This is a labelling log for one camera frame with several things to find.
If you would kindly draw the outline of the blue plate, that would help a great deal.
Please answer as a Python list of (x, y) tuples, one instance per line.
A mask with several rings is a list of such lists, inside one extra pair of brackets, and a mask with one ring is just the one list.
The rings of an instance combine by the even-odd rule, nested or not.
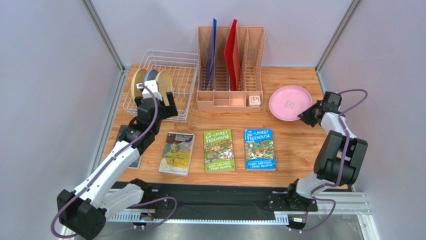
[(143, 80), (143, 84), (145, 86), (148, 86), (147, 82), (148, 81), (152, 81), (152, 80), (156, 80), (157, 75), (159, 74), (159, 71), (156, 69), (151, 69), (149, 71), (147, 71), (144, 80)]

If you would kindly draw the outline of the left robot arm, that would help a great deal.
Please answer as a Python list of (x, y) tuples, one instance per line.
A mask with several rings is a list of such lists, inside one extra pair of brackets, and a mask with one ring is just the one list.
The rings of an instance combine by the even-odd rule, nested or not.
[(56, 222), (60, 222), (73, 232), (67, 238), (81, 236), (92, 240), (100, 234), (106, 222), (121, 211), (154, 203), (150, 198), (144, 200), (144, 194), (150, 194), (152, 188), (140, 179), (130, 181), (115, 193), (108, 192), (124, 170), (140, 159), (155, 141), (162, 121), (177, 116), (173, 93), (167, 92), (166, 97), (169, 105), (153, 94), (141, 98), (137, 116), (119, 136), (108, 157), (74, 190), (64, 189), (59, 193), (56, 199), (58, 213), (51, 223), (51, 231), (56, 237), (65, 238), (55, 230)]

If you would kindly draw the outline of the beige plate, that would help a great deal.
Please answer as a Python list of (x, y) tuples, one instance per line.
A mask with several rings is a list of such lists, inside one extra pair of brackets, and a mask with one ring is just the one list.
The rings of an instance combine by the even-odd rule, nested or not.
[(170, 105), (170, 101), (168, 100), (167, 93), (173, 92), (174, 86), (172, 77), (167, 70), (161, 70), (155, 80), (158, 84), (158, 91), (163, 99), (164, 105), (167, 107)]

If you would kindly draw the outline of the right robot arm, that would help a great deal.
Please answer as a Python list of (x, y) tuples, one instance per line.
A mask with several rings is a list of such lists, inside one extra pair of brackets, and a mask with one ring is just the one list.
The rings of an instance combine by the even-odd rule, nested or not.
[(347, 110), (340, 111), (342, 94), (327, 91), (322, 100), (299, 114), (311, 127), (321, 126), (326, 139), (315, 159), (313, 171), (291, 183), (284, 202), (294, 210), (308, 207), (316, 195), (333, 187), (352, 185), (357, 180), (368, 143), (356, 137), (347, 123)]

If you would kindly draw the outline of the tan plate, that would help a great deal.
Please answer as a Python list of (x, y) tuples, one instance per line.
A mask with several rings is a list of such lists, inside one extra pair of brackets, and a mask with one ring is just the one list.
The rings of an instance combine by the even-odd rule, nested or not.
[(130, 84), (130, 94), (133, 100), (135, 100), (136, 97), (141, 97), (141, 91), (138, 89), (138, 84), (143, 84), (145, 81), (145, 76), (147, 74), (147, 70), (144, 68), (139, 68), (133, 75), (131, 79)]

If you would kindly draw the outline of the pink plate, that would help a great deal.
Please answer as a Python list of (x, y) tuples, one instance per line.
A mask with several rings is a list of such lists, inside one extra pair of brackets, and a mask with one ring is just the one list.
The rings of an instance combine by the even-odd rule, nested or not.
[(287, 85), (276, 90), (269, 99), (269, 110), (279, 120), (292, 122), (313, 104), (310, 93), (303, 87)]

